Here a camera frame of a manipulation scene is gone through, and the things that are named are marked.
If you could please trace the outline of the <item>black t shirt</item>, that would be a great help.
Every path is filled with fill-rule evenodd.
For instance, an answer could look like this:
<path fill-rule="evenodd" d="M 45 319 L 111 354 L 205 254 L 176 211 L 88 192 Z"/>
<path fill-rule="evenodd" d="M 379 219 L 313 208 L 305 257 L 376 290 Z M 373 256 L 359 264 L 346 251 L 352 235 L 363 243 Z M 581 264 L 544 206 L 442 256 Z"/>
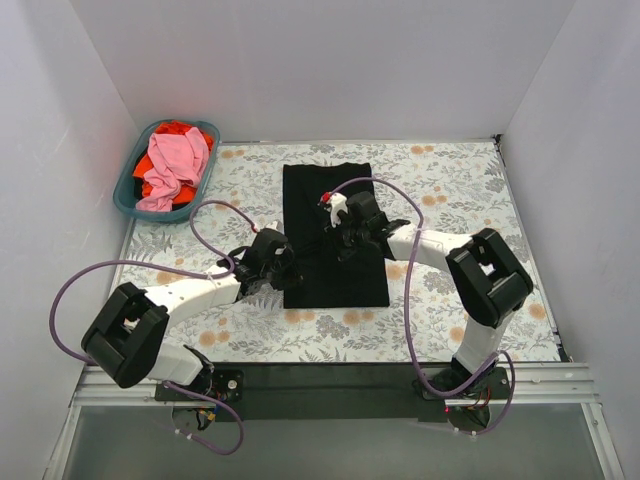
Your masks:
<path fill-rule="evenodd" d="M 303 277 L 300 286 L 284 293 L 286 309 L 390 305 L 382 253 L 373 246 L 365 246 L 348 260 L 339 260 L 323 231 L 329 224 L 329 215 L 319 206 L 323 194 L 353 178 L 371 175 L 368 163 L 283 167 L 284 230 Z"/>

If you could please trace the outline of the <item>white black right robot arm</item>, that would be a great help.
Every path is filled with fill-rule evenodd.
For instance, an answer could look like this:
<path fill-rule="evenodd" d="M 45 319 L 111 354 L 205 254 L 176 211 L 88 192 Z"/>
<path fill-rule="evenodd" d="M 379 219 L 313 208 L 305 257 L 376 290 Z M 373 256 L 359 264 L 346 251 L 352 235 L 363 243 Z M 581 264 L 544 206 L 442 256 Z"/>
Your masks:
<path fill-rule="evenodd" d="M 506 327 L 533 292 L 531 277 L 501 235 L 490 228 L 472 235 L 448 234 L 407 220 L 391 221 L 369 192 L 349 198 L 327 192 L 320 204 L 329 213 L 325 233 L 341 260 L 374 247 L 387 260 L 405 261 L 408 273 L 418 263 L 451 276 L 469 315 L 463 340 L 450 365 L 428 378 L 417 360 L 406 321 L 411 361 L 422 389 L 434 397 L 471 398 L 486 389 Z"/>

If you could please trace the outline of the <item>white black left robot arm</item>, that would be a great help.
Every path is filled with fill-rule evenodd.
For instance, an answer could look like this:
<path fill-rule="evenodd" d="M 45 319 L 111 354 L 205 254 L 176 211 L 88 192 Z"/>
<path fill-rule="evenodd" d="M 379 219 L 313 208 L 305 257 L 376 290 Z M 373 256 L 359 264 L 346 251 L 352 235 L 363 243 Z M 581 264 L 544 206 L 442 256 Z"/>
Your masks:
<path fill-rule="evenodd" d="M 147 288 L 119 285 L 82 338 L 82 349 L 121 388 L 149 379 L 176 384 L 193 400 L 228 399 L 213 362 L 193 347 L 168 343 L 166 332 L 265 285 L 284 291 L 302 282 L 293 248 L 277 230 L 259 231 L 250 246 L 234 252 L 240 256 L 219 260 L 202 278 Z"/>

